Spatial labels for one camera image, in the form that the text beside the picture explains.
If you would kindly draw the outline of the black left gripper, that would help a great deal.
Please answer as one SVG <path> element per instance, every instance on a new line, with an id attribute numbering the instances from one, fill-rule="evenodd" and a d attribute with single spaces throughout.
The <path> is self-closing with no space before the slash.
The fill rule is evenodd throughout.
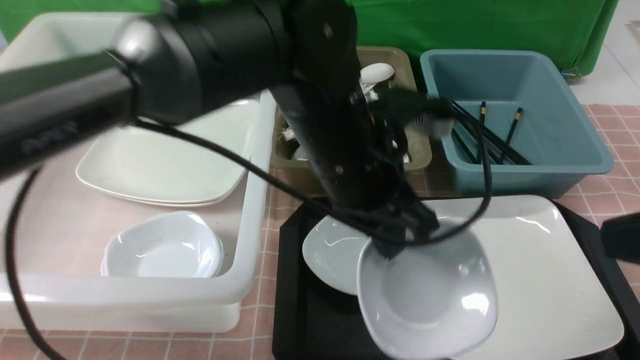
<path id="1" fill-rule="evenodd" d="M 327 215 L 366 235 L 385 260 L 392 260 L 410 246 L 429 242 L 441 224 L 433 210 L 411 190 L 402 190 L 374 208 L 332 205 Z"/>

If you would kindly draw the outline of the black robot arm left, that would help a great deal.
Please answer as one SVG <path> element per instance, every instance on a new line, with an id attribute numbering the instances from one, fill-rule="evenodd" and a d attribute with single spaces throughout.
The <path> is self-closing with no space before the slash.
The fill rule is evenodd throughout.
<path id="1" fill-rule="evenodd" d="M 112 48 L 1 74 L 1 177 L 34 168 L 120 125 L 208 148 L 302 199 L 265 171 L 178 126 L 268 90 L 332 206 L 393 258 L 431 242 L 439 221 L 405 178 L 405 126 L 451 115 L 441 100 L 393 88 L 366 100 L 357 17 L 343 0 L 166 0 L 130 19 Z"/>

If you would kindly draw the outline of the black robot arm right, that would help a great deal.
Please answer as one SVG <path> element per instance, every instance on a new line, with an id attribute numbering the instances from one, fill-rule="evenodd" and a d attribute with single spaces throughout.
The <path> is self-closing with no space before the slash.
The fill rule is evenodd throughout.
<path id="1" fill-rule="evenodd" d="M 606 255 L 640 264 L 640 213 L 606 219 L 599 230 Z"/>

